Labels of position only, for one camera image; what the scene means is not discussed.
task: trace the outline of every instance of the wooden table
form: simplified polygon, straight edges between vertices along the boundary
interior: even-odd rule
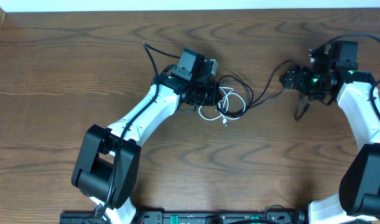
[[[70,179],[83,135],[147,93],[154,75],[141,42],[220,63],[258,93],[272,70],[348,32],[380,36],[380,9],[8,14],[0,41],[0,223],[57,223],[94,204]],[[380,77],[380,45],[359,42],[360,70]],[[161,70],[176,59],[153,52]],[[279,91],[274,78],[268,95]],[[146,142],[132,202],[166,210],[294,208],[338,191],[357,155],[339,107],[315,102],[299,122],[297,93],[241,119],[178,111]]]

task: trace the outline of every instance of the white cable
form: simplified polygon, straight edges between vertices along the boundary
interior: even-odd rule
[[[223,99],[221,99],[221,100],[218,102],[218,107],[219,107],[219,109],[221,109],[221,110],[224,110],[224,109],[225,109],[225,112],[227,112],[227,111],[228,111],[228,107],[229,107],[229,99],[228,99],[228,96],[230,96],[230,95],[236,95],[236,96],[238,96],[239,99],[241,99],[242,102],[244,103],[243,112],[245,112],[245,109],[246,109],[246,103],[245,103],[244,99],[242,98],[242,96],[240,96],[239,94],[237,94],[237,93],[234,92],[234,89],[233,89],[233,88],[230,88],[230,87],[222,87],[222,86],[221,86],[221,87],[219,87],[219,89],[225,94],[224,97],[223,97]],[[215,117],[215,118],[207,118],[207,117],[203,114],[203,112],[201,112],[201,109],[202,109],[202,106],[199,107],[198,112],[199,112],[200,116],[201,116],[203,119],[205,119],[205,120],[207,120],[207,121],[214,121],[214,120],[216,120],[216,119],[218,119],[218,118],[223,118],[223,124],[224,124],[225,126],[227,126],[227,119],[232,119],[232,120],[234,120],[234,119],[238,119],[238,118],[239,118],[239,117],[238,117],[238,118],[229,118],[229,117],[223,115],[222,113],[220,113],[218,110],[215,110],[215,111],[219,112],[219,114],[220,114],[219,116],[217,116],[217,117]]]

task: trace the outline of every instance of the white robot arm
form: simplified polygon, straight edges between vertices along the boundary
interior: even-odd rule
[[[368,37],[380,42],[375,36]],[[309,224],[380,219],[380,99],[376,88],[380,80],[376,82],[369,72],[358,71],[357,42],[333,40],[327,42],[329,53],[326,44],[312,51],[312,69],[295,65],[280,77],[285,88],[298,90],[310,100],[326,105],[337,101],[359,151],[341,181],[339,193],[308,206]]]
[[[353,82],[344,84],[338,95],[338,105],[345,112],[355,136],[358,151],[365,144],[380,144],[380,122],[369,101],[370,83]],[[380,113],[378,89],[374,89],[376,106]],[[348,216],[340,204],[339,194],[325,200],[312,202],[308,206],[310,224],[346,223],[356,219],[376,220],[376,217],[360,215]]]
[[[140,150],[158,125],[181,103],[213,106],[221,100],[217,82],[210,79],[218,69],[216,60],[188,49],[177,57],[143,45],[156,74],[148,94],[106,129],[93,125],[86,132],[72,175],[72,184],[97,204],[93,217],[113,224],[131,223],[136,214],[129,195],[136,183]],[[180,60],[158,74],[147,47]],[[114,164],[99,158],[99,153],[114,156]]]
[[[138,113],[141,108],[143,108],[148,102],[150,102],[155,94],[156,84],[153,84],[144,99],[137,104],[126,116],[121,118],[119,121],[110,124],[108,126],[111,129],[111,134],[119,136],[126,123],[131,120],[131,118]],[[133,139],[136,141],[138,146],[142,146],[147,138],[154,132],[158,125],[163,122],[170,115],[174,114],[178,108],[179,98],[178,94],[174,92],[173,89],[166,87],[164,85],[159,85],[159,94],[156,100],[151,104],[141,115],[133,122],[130,130],[123,137],[124,140],[128,141]],[[115,156],[114,151],[109,152],[112,156]],[[90,197],[92,201],[96,204],[104,205],[104,202],[97,199],[96,197]],[[106,209],[106,214],[113,224],[122,223],[128,224],[132,222],[133,217],[136,214],[136,208],[128,198],[125,203],[120,208]]]

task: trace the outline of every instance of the green terminal block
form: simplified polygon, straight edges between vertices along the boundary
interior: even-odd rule
[[[170,224],[178,224],[178,215],[170,216]]]
[[[259,217],[257,215],[254,215],[254,216],[251,216],[251,219],[259,219]]]

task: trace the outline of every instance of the white wall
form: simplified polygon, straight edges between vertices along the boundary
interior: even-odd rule
[[[0,0],[5,12],[380,7],[380,0]]]

